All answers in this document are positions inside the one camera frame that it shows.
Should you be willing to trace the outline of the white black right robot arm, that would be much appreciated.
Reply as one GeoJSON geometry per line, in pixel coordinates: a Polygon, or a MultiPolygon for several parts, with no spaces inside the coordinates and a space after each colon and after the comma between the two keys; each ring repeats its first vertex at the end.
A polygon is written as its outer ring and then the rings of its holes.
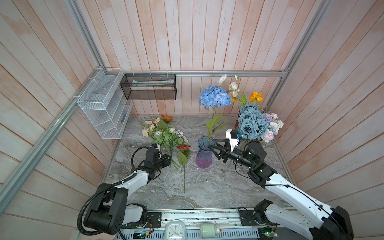
{"type": "Polygon", "coordinates": [[[355,237],[349,213],[340,206],[333,208],[316,200],[267,165],[264,161],[267,153],[259,141],[249,142],[244,150],[232,147],[230,140],[223,140],[221,145],[214,141],[209,148],[224,163],[231,160],[248,168],[250,180],[297,210],[296,213],[287,211],[263,200],[254,209],[257,224],[277,224],[308,240],[352,240],[355,237]]]}

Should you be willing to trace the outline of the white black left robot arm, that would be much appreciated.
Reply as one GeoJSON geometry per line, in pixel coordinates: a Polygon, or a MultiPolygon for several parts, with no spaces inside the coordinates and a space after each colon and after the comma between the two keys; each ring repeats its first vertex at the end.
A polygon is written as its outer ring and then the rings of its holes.
{"type": "Polygon", "coordinates": [[[118,182],[100,184],[82,206],[77,218],[79,232],[85,236],[115,235],[128,224],[136,227],[150,224],[148,208],[129,204],[128,197],[158,178],[171,160],[172,156],[162,153],[155,144],[136,149],[131,156],[132,173],[118,182]]]}

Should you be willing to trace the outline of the red rose flower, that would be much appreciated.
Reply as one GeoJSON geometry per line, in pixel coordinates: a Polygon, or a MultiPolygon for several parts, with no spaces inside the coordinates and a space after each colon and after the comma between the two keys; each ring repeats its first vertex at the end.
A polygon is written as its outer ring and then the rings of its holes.
{"type": "Polygon", "coordinates": [[[189,145],[181,145],[178,146],[178,162],[182,166],[183,169],[183,176],[184,176],[184,182],[183,182],[183,187],[184,187],[184,193],[186,192],[186,165],[189,161],[189,156],[191,154],[189,145]]]}

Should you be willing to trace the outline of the white small-flower green bunch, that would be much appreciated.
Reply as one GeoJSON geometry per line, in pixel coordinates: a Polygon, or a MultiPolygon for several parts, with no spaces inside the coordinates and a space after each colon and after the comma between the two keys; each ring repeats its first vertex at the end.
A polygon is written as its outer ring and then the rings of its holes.
{"type": "Polygon", "coordinates": [[[173,151],[174,148],[178,146],[188,145],[188,139],[181,130],[170,127],[170,124],[166,124],[161,120],[161,117],[152,117],[152,120],[141,123],[143,127],[142,135],[144,137],[150,137],[155,144],[160,145],[161,151],[164,150],[169,154],[171,163],[178,170],[180,164],[173,160],[173,151]]]}

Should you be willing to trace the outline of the blue hydrangea flower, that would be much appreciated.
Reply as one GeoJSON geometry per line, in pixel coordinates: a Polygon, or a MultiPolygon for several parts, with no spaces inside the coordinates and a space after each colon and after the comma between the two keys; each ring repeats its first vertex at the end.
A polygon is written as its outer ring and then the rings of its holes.
{"type": "Polygon", "coordinates": [[[204,144],[204,150],[209,150],[209,142],[213,133],[223,129],[227,125],[227,122],[223,122],[216,127],[218,121],[223,117],[222,114],[215,116],[217,108],[230,106],[231,101],[231,95],[219,86],[209,86],[201,92],[199,104],[204,106],[206,110],[212,108],[212,117],[206,124],[208,135],[207,142],[204,144]]]}

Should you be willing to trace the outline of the yellow poppy flower stem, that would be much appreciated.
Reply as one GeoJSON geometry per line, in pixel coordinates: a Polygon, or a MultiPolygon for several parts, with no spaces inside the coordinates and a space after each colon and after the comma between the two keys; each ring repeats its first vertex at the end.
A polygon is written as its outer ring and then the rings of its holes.
{"type": "Polygon", "coordinates": [[[264,98],[262,97],[262,93],[253,92],[249,97],[246,94],[242,94],[240,92],[231,92],[231,102],[235,103],[239,101],[239,107],[244,107],[249,104],[255,104],[256,102],[263,102],[264,98]]]}

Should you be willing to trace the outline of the pastel mixed flower bouquet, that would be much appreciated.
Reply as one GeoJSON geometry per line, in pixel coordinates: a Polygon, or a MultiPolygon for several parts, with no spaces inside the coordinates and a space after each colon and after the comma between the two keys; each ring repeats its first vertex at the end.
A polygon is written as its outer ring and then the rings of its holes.
{"type": "Polygon", "coordinates": [[[264,113],[264,120],[269,125],[267,132],[262,136],[262,140],[269,143],[279,134],[279,130],[284,127],[284,122],[279,120],[279,116],[275,113],[264,113]]]}

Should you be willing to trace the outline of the light blue rose bunch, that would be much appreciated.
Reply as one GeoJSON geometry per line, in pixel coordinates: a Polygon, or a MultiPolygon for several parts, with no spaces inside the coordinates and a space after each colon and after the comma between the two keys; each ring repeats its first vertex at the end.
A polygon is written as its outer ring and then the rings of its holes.
{"type": "Polygon", "coordinates": [[[269,130],[269,122],[259,110],[258,105],[248,104],[240,107],[238,132],[249,140],[261,138],[269,130]]]}

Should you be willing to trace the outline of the blue purple glass vase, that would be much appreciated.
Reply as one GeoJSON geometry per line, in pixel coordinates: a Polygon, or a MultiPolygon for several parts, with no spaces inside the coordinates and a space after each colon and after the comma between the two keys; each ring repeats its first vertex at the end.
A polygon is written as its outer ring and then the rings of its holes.
{"type": "Polygon", "coordinates": [[[212,164],[212,151],[209,148],[213,145],[213,139],[208,136],[203,136],[198,140],[199,151],[196,156],[196,164],[201,169],[206,169],[212,164]]]}

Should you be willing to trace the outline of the white ranunculus flower stem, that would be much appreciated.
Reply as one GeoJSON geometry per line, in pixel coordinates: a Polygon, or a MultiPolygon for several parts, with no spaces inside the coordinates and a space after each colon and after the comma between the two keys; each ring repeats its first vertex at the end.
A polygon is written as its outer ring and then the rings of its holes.
{"type": "MultiPolygon", "coordinates": [[[[240,89],[239,89],[239,84],[238,84],[238,82],[240,81],[240,78],[237,75],[235,75],[234,78],[235,78],[235,81],[229,83],[228,88],[230,91],[232,101],[236,102],[237,98],[240,94],[240,89]]],[[[218,85],[221,86],[222,84],[224,84],[226,79],[227,79],[227,74],[224,74],[223,76],[221,76],[220,79],[218,80],[218,85]]]]}

